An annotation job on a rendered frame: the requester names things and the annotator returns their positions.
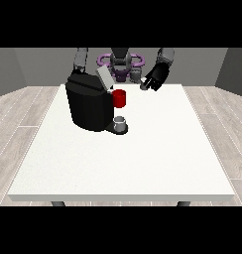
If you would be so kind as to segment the small grey cup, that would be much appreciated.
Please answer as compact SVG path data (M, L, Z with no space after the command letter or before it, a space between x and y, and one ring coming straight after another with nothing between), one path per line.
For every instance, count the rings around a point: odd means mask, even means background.
M116 116L113 119L113 123L114 123L114 130L117 132L122 132L126 128L126 120L123 116Z

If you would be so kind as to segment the grey trunk with purple rings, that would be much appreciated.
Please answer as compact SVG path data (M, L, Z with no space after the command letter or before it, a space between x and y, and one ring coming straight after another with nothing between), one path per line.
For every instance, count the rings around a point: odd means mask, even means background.
M131 54L128 48L112 48L109 54L100 55L96 63L98 66L106 65L117 82L129 79L133 83L139 83L145 58L139 54Z

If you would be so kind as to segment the black coffee machine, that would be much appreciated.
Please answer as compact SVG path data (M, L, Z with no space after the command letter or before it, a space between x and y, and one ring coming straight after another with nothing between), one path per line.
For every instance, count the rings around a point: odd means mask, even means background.
M107 91L97 75L71 74L65 90L72 121L78 127L93 132L109 131L116 135L128 132L114 130L112 91Z

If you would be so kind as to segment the pale grey machine lid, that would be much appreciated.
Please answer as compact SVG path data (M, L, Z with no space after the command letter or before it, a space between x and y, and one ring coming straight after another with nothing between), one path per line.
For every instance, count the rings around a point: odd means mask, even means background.
M100 80L106 90L109 90L114 85L114 80L113 80L106 65L99 67L96 70L96 74L100 78Z

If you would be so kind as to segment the red pod holder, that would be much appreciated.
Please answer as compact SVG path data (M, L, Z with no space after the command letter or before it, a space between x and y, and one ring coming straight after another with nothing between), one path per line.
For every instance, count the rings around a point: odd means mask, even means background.
M122 108L126 105L126 91L123 89L115 89L112 91L113 106Z

